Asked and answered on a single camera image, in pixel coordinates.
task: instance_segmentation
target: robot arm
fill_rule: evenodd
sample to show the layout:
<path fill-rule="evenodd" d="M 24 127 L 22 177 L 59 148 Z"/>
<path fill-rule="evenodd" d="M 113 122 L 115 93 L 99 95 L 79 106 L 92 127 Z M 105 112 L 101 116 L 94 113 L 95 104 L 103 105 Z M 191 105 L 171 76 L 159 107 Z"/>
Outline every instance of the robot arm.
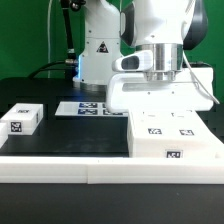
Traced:
<path fill-rule="evenodd" d="M 212 69 L 191 69 L 183 52 L 194 14 L 200 14 L 201 7 L 195 11 L 195 6 L 202 3 L 202 0 L 134 0 L 123 11 L 122 38 L 128 37 L 125 30 L 134 32 L 129 36 L 132 39 L 125 41 L 135 46 L 136 52 L 113 63 L 114 70 L 125 73 L 116 74 L 109 82 L 110 111 L 127 112 L 136 105 L 153 110 L 209 110 L 213 102 L 219 103 L 212 94 Z M 131 15 L 134 24 L 125 29 Z M 204 34 L 197 38 L 197 43 L 207 30 L 207 19 L 201 21 Z M 183 60 L 187 69 L 182 67 Z"/>

